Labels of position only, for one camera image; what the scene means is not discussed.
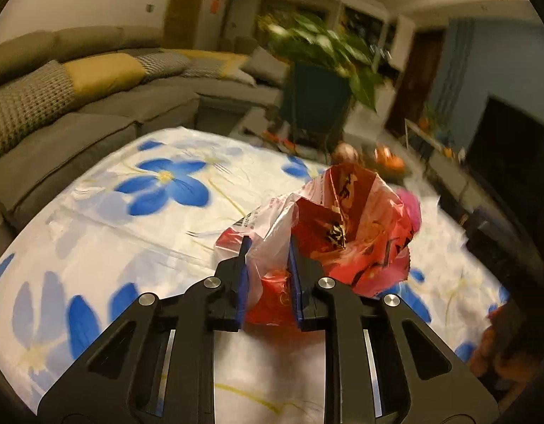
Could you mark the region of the right hand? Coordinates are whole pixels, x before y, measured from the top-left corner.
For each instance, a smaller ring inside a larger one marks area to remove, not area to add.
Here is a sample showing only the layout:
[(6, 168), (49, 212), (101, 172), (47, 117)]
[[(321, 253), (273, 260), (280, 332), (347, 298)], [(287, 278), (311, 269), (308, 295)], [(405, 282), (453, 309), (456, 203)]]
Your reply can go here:
[(521, 393), (544, 358), (544, 339), (513, 301), (493, 310), (489, 320), (469, 369), (476, 377), (493, 371), (510, 391)]

